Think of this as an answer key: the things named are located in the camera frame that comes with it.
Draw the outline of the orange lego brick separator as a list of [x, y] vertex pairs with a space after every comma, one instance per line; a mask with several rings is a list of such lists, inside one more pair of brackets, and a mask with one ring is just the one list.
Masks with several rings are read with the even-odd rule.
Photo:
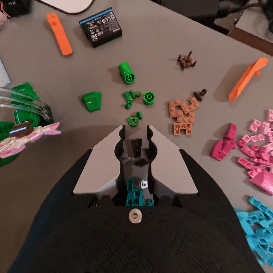
[[260, 75], [260, 69], [265, 67], [268, 64], [269, 60], [268, 58], [259, 58], [254, 63], [252, 63], [247, 70], [244, 72], [244, 74], [241, 76], [231, 93], [229, 94], [228, 101], [232, 102], [234, 101], [244, 90], [248, 82], [251, 80], [251, 78], [255, 76]]
[[50, 13], [47, 15], [47, 20], [51, 26], [57, 43], [60, 47], [61, 53], [64, 56], [68, 56], [73, 53], [70, 43], [67, 39], [66, 33], [56, 13]]

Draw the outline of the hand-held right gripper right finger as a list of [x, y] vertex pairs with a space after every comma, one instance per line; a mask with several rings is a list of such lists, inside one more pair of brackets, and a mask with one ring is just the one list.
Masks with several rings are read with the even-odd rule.
[[147, 126], [147, 139], [149, 192], [171, 199], [176, 195], [196, 195], [197, 187], [180, 149], [151, 125]]

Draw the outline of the pile of pink lego pieces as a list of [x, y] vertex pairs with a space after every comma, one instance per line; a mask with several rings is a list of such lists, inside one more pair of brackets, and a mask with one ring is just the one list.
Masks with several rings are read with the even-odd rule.
[[249, 182], [267, 195], [273, 195], [273, 110], [266, 111], [266, 119], [253, 120], [248, 129], [252, 135], [244, 135], [238, 141], [244, 157], [237, 163], [245, 168]]

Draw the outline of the pile of cyan lego pieces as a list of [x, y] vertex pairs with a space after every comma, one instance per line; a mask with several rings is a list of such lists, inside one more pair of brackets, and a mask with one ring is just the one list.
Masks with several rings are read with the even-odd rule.
[[250, 196], [248, 202], [255, 210], [246, 212], [234, 209], [241, 227], [244, 231], [247, 243], [261, 265], [273, 266], [273, 211]]

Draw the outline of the small green lego leaf cluster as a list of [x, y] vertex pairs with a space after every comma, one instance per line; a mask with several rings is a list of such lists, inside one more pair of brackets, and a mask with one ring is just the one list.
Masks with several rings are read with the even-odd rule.
[[132, 90], [130, 90], [130, 91], [125, 92], [123, 94], [124, 98], [127, 101], [127, 103], [125, 104], [125, 108], [129, 109], [132, 106], [134, 99], [136, 97], [140, 97], [140, 95], [141, 95], [140, 91], [133, 92]]

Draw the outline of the tan lego plate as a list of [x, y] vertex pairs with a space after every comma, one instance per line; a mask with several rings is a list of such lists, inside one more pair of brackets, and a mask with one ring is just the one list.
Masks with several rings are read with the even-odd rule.
[[174, 123], [173, 124], [174, 135], [180, 135], [182, 130], [185, 131], [186, 135], [192, 135], [192, 124], [191, 123]]
[[181, 115], [176, 117], [176, 123], [190, 123], [194, 124], [195, 122], [195, 113], [189, 112], [187, 114], [181, 113]]
[[170, 118], [175, 118], [175, 117], [178, 117], [183, 114], [180, 99], [175, 99], [175, 100], [169, 101], [168, 107], [169, 107]]
[[200, 103], [195, 97], [192, 97], [189, 99], [190, 104], [188, 105], [186, 101], [181, 103], [181, 108], [185, 114], [188, 114], [191, 111], [194, 111], [195, 109], [200, 107]]

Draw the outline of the green and pink lego model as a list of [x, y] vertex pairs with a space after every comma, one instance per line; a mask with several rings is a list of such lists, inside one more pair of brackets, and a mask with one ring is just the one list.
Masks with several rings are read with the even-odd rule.
[[15, 110], [14, 121], [0, 122], [0, 166], [7, 165], [40, 138], [59, 135], [60, 123], [55, 122], [51, 108], [40, 100], [30, 83], [13, 88], [0, 88], [1, 108]]

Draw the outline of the green lego cylinder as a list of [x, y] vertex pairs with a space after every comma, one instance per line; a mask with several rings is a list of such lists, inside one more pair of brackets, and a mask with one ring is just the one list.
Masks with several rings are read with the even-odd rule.
[[135, 80], [135, 74], [132, 72], [128, 62], [123, 62], [118, 66], [120, 74], [127, 84], [131, 84]]

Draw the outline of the black lego wedge plate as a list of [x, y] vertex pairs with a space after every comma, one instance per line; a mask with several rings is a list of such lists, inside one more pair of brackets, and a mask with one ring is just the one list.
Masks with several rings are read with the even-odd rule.
[[131, 140], [134, 158], [141, 157], [142, 138]]

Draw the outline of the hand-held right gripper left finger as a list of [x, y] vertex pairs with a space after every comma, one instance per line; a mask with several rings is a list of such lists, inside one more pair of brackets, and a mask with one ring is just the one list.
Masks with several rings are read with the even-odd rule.
[[112, 131], [92, 148], [92, 152], [76, 183], [75, 195], [94, 194], [114, 197], [126, 190], [123, 164], [120, 160], [124, 152], [125, 125]]

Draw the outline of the green round lego brick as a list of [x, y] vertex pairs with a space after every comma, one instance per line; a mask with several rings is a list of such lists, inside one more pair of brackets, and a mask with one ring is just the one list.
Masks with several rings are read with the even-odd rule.
[[150, 92], [145, 92], [143, 95], [143, 101], [145, 105], [152, 105], [155, 100], [155, 94], [150, 91]]

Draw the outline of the green lego slope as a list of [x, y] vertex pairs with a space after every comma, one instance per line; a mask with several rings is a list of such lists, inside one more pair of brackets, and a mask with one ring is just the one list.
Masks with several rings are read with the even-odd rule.
[[84, 94], [81, 100], [88, 109], [88, 111], [91, 113], [101, 109], [101, 97], [102, 94], [100, 92], [94, 91]]

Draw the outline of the pile of teal lego pieces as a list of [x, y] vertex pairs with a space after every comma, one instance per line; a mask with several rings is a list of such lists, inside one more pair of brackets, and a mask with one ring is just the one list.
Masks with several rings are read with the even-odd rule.
[[154, 207], [154, 200], [145, 199], [143, 190], [140, 186], [134, 186], [134, 179], [128, 179], [126, 206]]

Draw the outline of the magenta lego petal piece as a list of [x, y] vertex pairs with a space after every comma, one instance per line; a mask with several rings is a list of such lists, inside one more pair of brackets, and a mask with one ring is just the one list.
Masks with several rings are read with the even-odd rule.
[[230, 123], [223, 139], [215, 142], [210, 150], [209, 156], [218, 161], [223, 160], [232, 149], [237, 147], [237, 142], [235, 142], [236, 132], [237, 126]]

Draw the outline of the green round lego plate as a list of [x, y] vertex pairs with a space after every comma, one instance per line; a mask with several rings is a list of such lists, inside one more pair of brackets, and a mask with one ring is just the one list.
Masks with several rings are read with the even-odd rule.
[[128, 124], [132, 127], [138, 126], [139, 121], [142, 120], [142, 112], [137, 112], [135, 115], [128, 117]]

